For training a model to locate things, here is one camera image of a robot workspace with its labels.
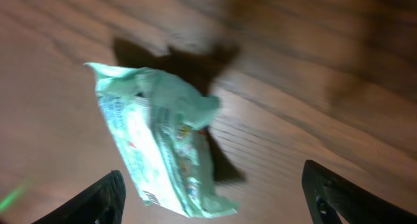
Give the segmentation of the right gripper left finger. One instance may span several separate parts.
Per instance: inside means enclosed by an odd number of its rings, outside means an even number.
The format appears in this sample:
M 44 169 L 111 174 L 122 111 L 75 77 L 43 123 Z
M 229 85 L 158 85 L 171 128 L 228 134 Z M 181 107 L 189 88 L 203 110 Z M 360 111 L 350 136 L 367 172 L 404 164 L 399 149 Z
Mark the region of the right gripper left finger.
M 126 187 L 114 170 L 33 224 L 121 224 Z

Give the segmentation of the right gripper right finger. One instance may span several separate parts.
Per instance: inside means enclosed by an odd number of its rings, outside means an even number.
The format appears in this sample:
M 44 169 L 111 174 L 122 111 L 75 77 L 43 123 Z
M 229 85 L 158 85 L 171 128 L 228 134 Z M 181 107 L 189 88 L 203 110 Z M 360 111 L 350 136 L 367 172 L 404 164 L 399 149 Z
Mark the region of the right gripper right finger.
M 314 224 L 416 223 L 416 215 L 353 184 L 313 160 L 305 161 L 302 188 Z

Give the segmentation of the teal snack packet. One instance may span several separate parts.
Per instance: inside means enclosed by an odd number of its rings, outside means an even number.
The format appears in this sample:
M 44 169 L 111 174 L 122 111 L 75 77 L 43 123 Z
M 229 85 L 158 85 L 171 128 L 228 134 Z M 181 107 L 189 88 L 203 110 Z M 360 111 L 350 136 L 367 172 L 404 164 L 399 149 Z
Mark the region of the teal snack packet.
M 90 67 L 98 105 L 143 202 L 186 217 L 235 214 L 237 203 L 215 192 L 207 142 L 220 99 L 162 70 Z

